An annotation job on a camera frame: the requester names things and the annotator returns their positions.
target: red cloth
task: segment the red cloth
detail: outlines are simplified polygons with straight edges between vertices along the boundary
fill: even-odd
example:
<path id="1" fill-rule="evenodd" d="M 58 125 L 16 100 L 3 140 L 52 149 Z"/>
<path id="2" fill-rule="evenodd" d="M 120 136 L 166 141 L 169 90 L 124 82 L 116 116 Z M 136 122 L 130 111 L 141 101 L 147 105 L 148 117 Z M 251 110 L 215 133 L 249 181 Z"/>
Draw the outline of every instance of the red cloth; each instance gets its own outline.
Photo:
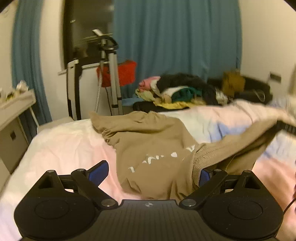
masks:
<path id="1" fill-rule="evenodd" d="M 120 86 L 131 84 L 135 81 L 135 72 L 136 72 L 137 63 L 131 60 L 127 60 L 122 64 L 118 65 L 118 76 Z M 96 70 L 98 78 L 100 75 L 100 66 Z M 110 72 L 109 66 L 105 65 L 103 70 L 103 83 L 102 87 L 109 87 L 110 83 Z"/>

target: electrical socket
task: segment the electrical socket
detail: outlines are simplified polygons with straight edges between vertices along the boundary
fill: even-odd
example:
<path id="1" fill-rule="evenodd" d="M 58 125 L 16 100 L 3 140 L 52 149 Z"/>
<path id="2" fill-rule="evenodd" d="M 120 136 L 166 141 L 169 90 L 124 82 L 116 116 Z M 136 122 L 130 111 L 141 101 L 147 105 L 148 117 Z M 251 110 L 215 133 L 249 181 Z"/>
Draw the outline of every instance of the electrical socket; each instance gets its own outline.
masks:
<path id="1" fill-rule="evenodd" d="M 281 83 L 281 75 L 280 74 L 275 74 L 275 73 L 270 72 L 269 78 L 270 78 L 270 80 L 274 80 L 278 83 Z"/>

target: curtain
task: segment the curtain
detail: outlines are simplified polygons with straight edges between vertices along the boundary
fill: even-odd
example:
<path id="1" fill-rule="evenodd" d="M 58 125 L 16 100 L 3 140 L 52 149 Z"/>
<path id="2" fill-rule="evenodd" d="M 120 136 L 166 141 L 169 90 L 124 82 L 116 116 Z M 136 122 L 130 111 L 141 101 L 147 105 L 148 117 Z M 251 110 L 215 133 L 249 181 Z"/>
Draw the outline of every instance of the curtain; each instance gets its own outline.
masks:
<path id="1" fill-rule="evenodd" d="M 39 56 L 39 32 L 43 0 L 19 0 L 12 40 L 12 84 L 26 81 L 34 89 L 36 104 L 32 107 L 39 124 L 52 121 L 47 104 Z M 29 111 L 21 116 L 28 141 L 37 134 L 35 122 Z"/>
<path id="2" fill-rule="evenodd" d="M 140 81 L 178 72 L 220 77 L 240 68 L 238 0 L 114 0 L 118 57 L 137 62 L 136 81 L 122 87 L 123 98 Z"/>

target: bed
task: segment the bed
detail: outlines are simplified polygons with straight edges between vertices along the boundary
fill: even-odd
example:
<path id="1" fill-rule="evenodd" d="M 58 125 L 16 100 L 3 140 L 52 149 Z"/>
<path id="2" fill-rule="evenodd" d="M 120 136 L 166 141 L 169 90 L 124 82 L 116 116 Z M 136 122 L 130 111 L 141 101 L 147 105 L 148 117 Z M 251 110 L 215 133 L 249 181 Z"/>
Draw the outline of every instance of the bed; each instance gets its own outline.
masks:
<path id="1" fill-rule="evenodd" d="M 281 118 L 296 124 L 295 118 L 284 109 L 241 100 L 225 107 L 199 106 L 163 114 L 179 118 L 198 143 L 216 142 L 225 135 L 242 133 L 253 122 L 268 118 Z M 292 200 L 294 193 L 295 149 L 296 138 L 283 131 L 279 132 L 253 168 L 253 172 L 283 209 Z M 16 241 L 21 238 L 13 219 L 14 209 L 46 170 L 54 169 L 59 175 L 65 175 L 78 168 L 89 169 L 101 160 L 107 160 L 110 170 L 99 187 L 119 203 L 123 199 L 140 199 L 139 196 L 122 190 L 116 175 L 115 150 L 94 131 L 90 120 L 62 124 L 41 131 L 33 139 L 2 191 L 0 241 Z M 295 206 L 296 204 L 284 217 L 277 236 L 280 240 L 296 238 Z"/>

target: pink clothing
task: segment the pink clothing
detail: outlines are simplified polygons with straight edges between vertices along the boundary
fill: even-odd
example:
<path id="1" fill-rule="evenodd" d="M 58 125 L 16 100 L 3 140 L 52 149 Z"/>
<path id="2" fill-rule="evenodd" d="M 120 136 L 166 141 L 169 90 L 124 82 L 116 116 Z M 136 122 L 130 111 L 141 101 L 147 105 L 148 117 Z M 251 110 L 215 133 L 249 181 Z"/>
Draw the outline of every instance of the pink clothing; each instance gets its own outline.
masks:
<path id="1" fill-rule="evenodd" d="M 152 76 L 152 77 L 149 77 L 149 78 L 143 80 L 142 82 L 140 82 L 139 83 L 140 92 L 150 91 L 151 90 L 151 86 L 150 86 L 151 81 L 159 80 L 159 79 L 160 79 L 160 76 Z"/>

